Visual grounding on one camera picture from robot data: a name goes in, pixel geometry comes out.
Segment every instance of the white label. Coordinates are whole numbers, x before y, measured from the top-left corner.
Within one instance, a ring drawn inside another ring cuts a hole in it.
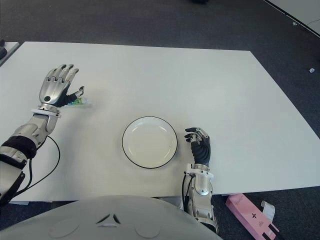
[[[263,207],[263,215],[265,215],[266,218],[269,219],[270,222],[272,222],[276,212],[275,206],[273,206],[270,203],[267,203],[266,201],[262,201],[261,207]]]

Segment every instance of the black cable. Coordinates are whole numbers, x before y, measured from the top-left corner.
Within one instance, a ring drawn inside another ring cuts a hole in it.
[[[58,144],[56,143],[56,141],[55,141],[52,137],[50,137],[50,136],[47,136],[47,137],[50,138],[50,139],[54,142],[54,144],[56,145],[56,147],[57,147],[57,149],[58,149],[58,152],[59,152],[58,161],[56,162],[56,165],[55,165],[55,167],[51,170],[51,172],[49,172],[47,175],[45,175],[43,178],[41,178],[41,179],[40,179],[39,181],[37,181],[36,183],[34,183],[34,184],[32,184],[31,186],[29,186],[26,190],[32,188],[34,185],[37,185],[37,184],[40,183],[42,180],[44,180],[46,177],[48,177],[50,174],[52,174],[53,171],[56,170],[56,168],[57,168],[58,165],[59,165],[60,156],[61,156],[60,148],[59,148]]]
[[[38,150],[39,148],[41,148],[42,147],[42,145],[46,142],[46,140],[47,140],[47,137],[45,137],[45,139],[44,139],[44,141],[43,141],[43,143],[41,143],[36,149]]]
[[[188,196],[189,188],[190,188],[191,181],[192,181],[193,178],[194,178],[194,176],[191,176],[191,179],[190,179],[189,184],[188,184],[188,188],[186,189],[186,195],[184,197],[184,204],[187,204],[187,196]]]
[[[312,24],[312,23],[318,22],[318,21],[320,21],[320,19],[316,19],[316,20],[314,20],[314,21],[311,21],[311,22],[309,22],[309,23],[307,24],[307,26],[309,26],[309,25]]]
[[[31,184],[31,182],[32,182],[32,177],[33,177],[33,175],[32,175],[32,158],[29,160],[29,175],[30,175],[30,178],[29,178],[28,184],[25,186],[24,189],[21,189],[20,191],[17,191],[17,192],[14,194],[14,197],[16,197],[16,196],[24,193],[24,192],[28,189],[28,187],[30,186],[30,184]]]
[[[186,180],[186,172],[184,172],[184,177],[182,180],[182,189],[181,189],[181,193],[182,193],[182,205],[183,205],[183,210],[185,210],[186,204],[185,204],[185,180]]]

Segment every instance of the pink package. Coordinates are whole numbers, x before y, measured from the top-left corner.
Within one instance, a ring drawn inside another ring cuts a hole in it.
[[[279,230],[242,193],[230,195],[226,206],[256,240],[283,240]]]

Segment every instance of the gray carpet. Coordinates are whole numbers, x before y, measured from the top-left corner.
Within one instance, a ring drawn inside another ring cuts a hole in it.
[[[0,18],[7,41],[249,50],[320,136],[320,39],[262,0],[1,0]],[[275,205],[274,223],[287,240],[320,239],[319,187],[247,196]],[[253,239],[223,197],[212,201],[225,240]],[[50,207],[8,205],[0,228]]]

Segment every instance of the robotic arm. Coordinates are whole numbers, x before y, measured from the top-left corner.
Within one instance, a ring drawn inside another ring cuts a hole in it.
[[[184,137],[187,142],[191,143],[194,165],[188,164],[185,172],[191,179],[186,194],[186,196],[189,195],[188,202],[187,198],[182,196],[183,207],[198,222],[218,234],[219,230],[214,214],[214,206],[211,205],[213,187],[210,180],[214,178],[214,175],[209,169],[211,154],[210,137],[203,129],[198,127],[187,128],[185,131],[188,134]]]
[[[32,118],[17,128],[14,134],[0,146],[0,206],[7,204],[16,194],[25,174],[22,169],[27,159],[36,156],[38,148],[55,129],[60,111],[58,108],[84,94],[84,87],[67,95],[72,80],[79,69],[73,64],[60,65],[44,78],[38,109],[33,109]]]

